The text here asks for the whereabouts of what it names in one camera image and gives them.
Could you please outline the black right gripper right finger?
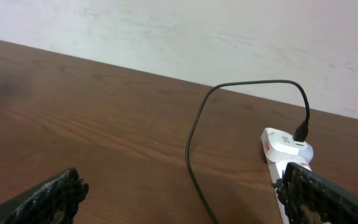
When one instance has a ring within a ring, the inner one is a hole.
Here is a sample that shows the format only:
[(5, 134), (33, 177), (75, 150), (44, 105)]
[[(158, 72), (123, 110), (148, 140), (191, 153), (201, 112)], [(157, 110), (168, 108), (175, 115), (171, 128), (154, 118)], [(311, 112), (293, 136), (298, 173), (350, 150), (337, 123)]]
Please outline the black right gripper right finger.
[(290, 162), (273, 184), (283, 222), (358, 224), (358, 195)]

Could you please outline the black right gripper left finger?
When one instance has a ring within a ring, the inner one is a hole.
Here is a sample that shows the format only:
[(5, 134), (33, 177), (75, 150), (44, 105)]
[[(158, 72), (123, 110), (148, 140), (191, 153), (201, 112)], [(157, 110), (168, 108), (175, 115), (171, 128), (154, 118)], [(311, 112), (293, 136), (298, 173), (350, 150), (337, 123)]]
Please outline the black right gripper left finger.
[(72, 167), (0, 204), (0, 224), (73, 224), (89, 184)]

